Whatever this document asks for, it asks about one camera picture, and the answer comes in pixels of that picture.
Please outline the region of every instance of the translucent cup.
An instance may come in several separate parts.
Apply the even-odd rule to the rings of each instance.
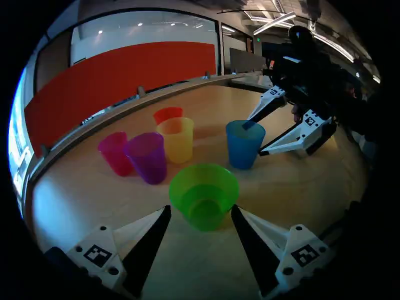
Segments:
[[[131,161],[124,153],[124,146],[128,142],[125,132],[115,132],[103,139],[97,147],[111,169],[119,176],[128,176],[134,170]]]
[[[161,183],[167,176],[163,136],[156,132],[138,135],[123,148],[136,172],[150,185]]]
[[[200,163],[182,169],[169,185],[169,199],[196,229],[218,228],[239,196],[239,184],[227,169]]]
[[[260,146],[263,142],[266,130],[252,121],[236,120],[226,125],[229,163],[237,169],[250,169]]]
[[[193,155],[193,120],[187,117],[174,117],[157,126],[157,132],[164,137],[164,148],[168,159],[182,164]]]
[[[153,117],[156,124],[159,125],[168,119],[180,118],[183,114],[184,110],[181,107],[166,107],[156,111]]]

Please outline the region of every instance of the desk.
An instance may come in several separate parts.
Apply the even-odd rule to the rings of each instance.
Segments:
[[[366,186],[357,146],[339,130],[314,155],[294,152],[258,157],[253,169],[228,164],[225,125],[246,119],[260,94],[226,86],[193,89],[136,111],[103,128],[57,160],[33,189],[32,219],[43,251],[68,251],[98,224],[119,228],[170,203],[169,182],[182,168],[217,163],[234,172],[237,204],[283,227],[302,223],[319,234],[343,216]],[[129,138],[155,130],[152,114],[180,106],[194,120],[193,159],[168,165],[166,180],[147,185],[138,176],[118,177],[97,152],[116,131]],[[293,124],[291,106],[260,122],[264,144]],[[258,299],[258,286],[230,216],[213,232],[199,232],[172,208],[172,218],[143,288],[143,299]]]

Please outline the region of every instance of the red plastic cup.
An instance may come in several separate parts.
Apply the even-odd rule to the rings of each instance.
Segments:
[[[128,176],[134,170],[131,161],[124,153],[128,142],[126,132],[115,132],[103,139],[97,147],[111,169],[119,176]]]
[[[165,120],[171,118],[180,118],[184,114],[184,110],[181,107],[166,107],[156,111],[153,114],[154,120],[159,125],[160,123],[164,122]]]
[[[138,135],[123,148],[136,172],[150,185],[157,185],[167,177],[164,138],[156,132]]]

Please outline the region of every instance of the glass window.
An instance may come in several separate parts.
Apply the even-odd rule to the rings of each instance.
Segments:
[[[77,26],[72,35],[71,62],[79,63],[121,47],[153,42],[213,44],[218,70],[216,23],[168,11],[130,11],[107,15]]]
[[[23,180],[27,173],[33,151],[23,129],[23,89],[26,69],[23,70],[15,92],[8,129],[8,160],[12,180],[18,195],[21,196]]]

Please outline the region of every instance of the green plastic cup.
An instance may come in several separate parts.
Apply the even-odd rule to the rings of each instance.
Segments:
[[[200,163],[182,169],[169,185],[169,199],[201,231],[218,228],[239,196],[239,184],[227,169]]]

